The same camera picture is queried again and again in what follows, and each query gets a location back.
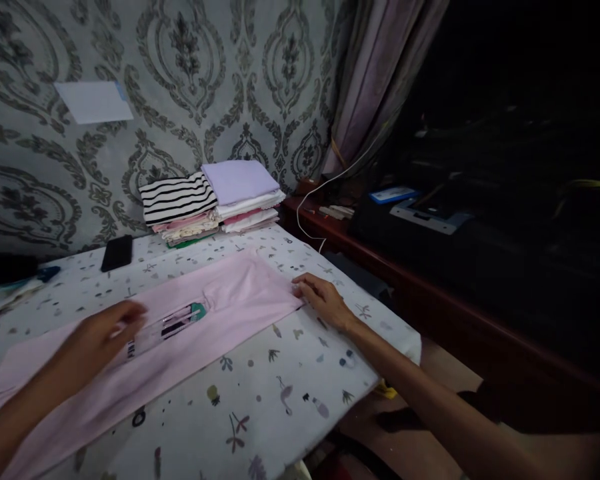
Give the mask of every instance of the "black and white striped shirt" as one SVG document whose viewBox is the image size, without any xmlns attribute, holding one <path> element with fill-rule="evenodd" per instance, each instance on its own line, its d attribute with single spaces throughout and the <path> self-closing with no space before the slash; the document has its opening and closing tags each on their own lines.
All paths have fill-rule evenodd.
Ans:
<svg viewBox="0 0 600 480">
<path fill-rule="evenodd" d="M 148 226 L 192 217 L 218 204 L 201 171 L 189 178 L 158 180 L 139 190 Z"/>
</svg>

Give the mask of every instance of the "purple curtain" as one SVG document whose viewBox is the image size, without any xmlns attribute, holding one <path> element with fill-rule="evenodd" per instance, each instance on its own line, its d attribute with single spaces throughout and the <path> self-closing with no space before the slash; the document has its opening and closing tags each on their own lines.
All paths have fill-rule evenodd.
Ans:
<svg viewBox="0 0 600 480">
<path fill-rule="evenodd" d="M 360 2 L 332 126 L 347 165 L 376 135 L 385 137 L 391 131 L 396 108 L 406 98 L 448 4 L 449 0 Z M 381 144 L 379 138 L 374 149 Z M 340 161 L 329 148 L 322 172 L 339 171 Z"/>
</svg>

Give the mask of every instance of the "smartphone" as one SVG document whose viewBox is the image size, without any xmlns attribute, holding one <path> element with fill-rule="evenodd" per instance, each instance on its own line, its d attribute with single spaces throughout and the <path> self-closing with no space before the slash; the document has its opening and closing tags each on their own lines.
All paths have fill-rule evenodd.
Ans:
<svg viewBox="0 0 600 480">
<path fill-rule="evenodd" d="M 100 271 L 106 272 L 131 263 L 133 238 L 130 235 L 109 240 Z"/>
</svg>

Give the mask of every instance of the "white paper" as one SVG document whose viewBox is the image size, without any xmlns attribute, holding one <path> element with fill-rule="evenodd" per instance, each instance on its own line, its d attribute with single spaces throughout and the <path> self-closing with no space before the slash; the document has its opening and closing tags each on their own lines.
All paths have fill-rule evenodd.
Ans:
<svg viewBox="0 0 600 480">
<path fill-rule="evenodd" d="M 79 125 L 133 120 L 124 90 L 118 82 L 80 81 L 54 83 L 54 86 Z"/>
</svg>

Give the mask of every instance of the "white tablecloth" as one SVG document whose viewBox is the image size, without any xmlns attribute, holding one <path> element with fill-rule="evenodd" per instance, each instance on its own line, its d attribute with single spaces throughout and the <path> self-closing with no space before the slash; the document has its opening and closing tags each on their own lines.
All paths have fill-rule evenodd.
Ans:
<svg viewBox="0 0 600 480">
<path fill-rule="evenodd" d="M 104 249 L 51 262 L 62 268 L 0 318 L 0 358 L 20 341 L 255 245 L 272 268 L 336 284 L 364 322 L 414 362 L 420 335 L 314 249 L 279 226 L 169 250 L 133 242 L 130 265 L 100 272 Z M 82 448 L 44 478 L 274 479 L 301 459 L 378 381 L 351 344 L 306 305 L 210 364 Z"/>
</svg>

